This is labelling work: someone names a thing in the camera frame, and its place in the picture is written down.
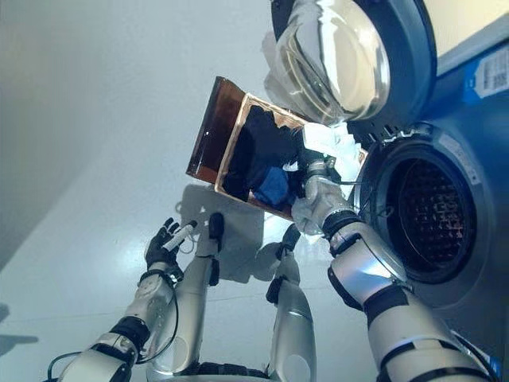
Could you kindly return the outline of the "robot right hand white back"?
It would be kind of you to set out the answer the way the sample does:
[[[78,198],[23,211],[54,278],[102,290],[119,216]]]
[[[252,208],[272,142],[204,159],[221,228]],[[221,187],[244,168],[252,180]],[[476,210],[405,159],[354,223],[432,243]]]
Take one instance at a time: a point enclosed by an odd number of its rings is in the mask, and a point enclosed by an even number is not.
[[[289,183],[289,191],[297,198],[305,196],[305,182],[308,178],[309,166],[322,159],[321,153],[306,148],[297,153],[283,164],[282,169],[286,172]]]

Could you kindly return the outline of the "robot left hand black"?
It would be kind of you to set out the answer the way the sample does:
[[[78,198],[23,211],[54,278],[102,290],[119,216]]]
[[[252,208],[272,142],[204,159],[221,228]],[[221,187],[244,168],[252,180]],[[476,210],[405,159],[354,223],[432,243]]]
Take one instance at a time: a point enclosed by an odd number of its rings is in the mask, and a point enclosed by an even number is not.
[[[167,219],[150,240],[145,253],[146,275],[162,275],[171,283],[184,278],[184,272],[177,262],[177,253],[197,226],[195,220],[180,225],[172,217]]]

